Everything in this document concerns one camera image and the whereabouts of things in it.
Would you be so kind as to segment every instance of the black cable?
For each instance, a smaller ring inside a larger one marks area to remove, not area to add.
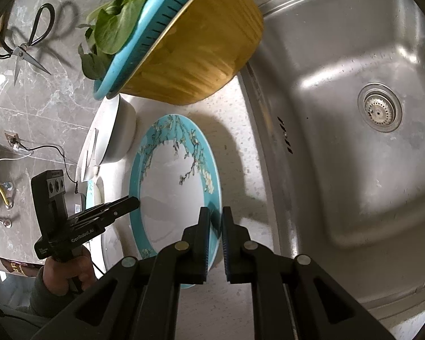
[[[93,262],[93,265],[94,267],[96,267],[96,270],[98,270],[102,274],[102,276],[104,276],[104,272],[102,272],[101,269],[98,266],[96,266],[96,263]]]
[[[55,146],[55,145],[50,145],[50,144],[45,144],[45,145],[40,145],[39,147],[35,147],[35,148],[27,148],[27,147],[25,147],[22,143],[20,143],[19,142],[19,140],[17,140],[16,138],[13,138],[13,139],[11,139],[10,140],[10,143],[13,143],[13,144],[19,144],[20,146],[22,146],[26,151],[28,151],[28,152],[31,152],[31,151],[35,151],[35,150],[39,150],[40,148],[55,148],[57,151],[58,151],[58,153],[60,154],[60,156],[61,157],[63,157],[63,162],[64,162],[64,164],[65,164],[65,170],[66,170],[66,175],[68,176],[68,179],[69,180],[71,180],[74,184],[75,184],[75,190],[74,190],[74,193],[75,194],[77,194],[77,193],[79,193],[78,192],[78,185],[79,185],[79,183],[77,182],[77,181],[74,181],[70,176],[69,176],[69,173],[68,173],[68,167],[66,166],[66,158],[65,158],[65,155],[60,151],[60,149],[57,147],[57,146]]]
[[[16,318],[16,319],[18,319],[18,320],[22,320],[22,321],[25,321],[26,323],[29,323],[30,325],[33,325],[33,326],[35,326],[35,327],[37,327],[37,328],[41,328],[41,326],[38,326],[38,325],[36,325],[35,323],[33,323],[32,321],[29,321],[29,320],[26,320],[25,318],[22,318],[22,317],[18,317],[18,316],[14,316],[13,314],[8,314],[8,313],[5,313],[5,312],[3,312],[1,309],[0,309],[0,317],[11,317],[11,318]]]

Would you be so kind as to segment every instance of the drain strainer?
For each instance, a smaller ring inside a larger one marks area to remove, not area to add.
[[[395,94],[382,84],[365,86],[358,97],[358,108],[373,129],[391,132],[401,123],[401,105]]]

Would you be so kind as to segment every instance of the sink basin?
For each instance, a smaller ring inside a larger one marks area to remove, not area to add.
[[[413,0],[271,0],[244,70],[280,249],[379,319],[425,301],[425,17]]]

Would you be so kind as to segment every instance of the human hand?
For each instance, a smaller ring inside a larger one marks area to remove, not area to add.
[[[52,257],[46,259],[42,272],[47,290],[57,296],[66,295],[69,290],[68,279],[79,277],[82,290],[88,289],[96,282],[90,251],[82,247],[82,255],[68,262],[58,262]]]

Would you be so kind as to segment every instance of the white plate center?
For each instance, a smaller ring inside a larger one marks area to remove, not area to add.
[[[191,154],[184,158],[185,155],[182,144],[177,154],[173,141],[158,145],[141,183],[143,227],[156,252],[181,240],[184,229],[198,222],[200,208],[204,206],[203,185],[197,167],[194,175],[191,172],[189,178],[179,184],[180,175],[189,172],[194,162]]]

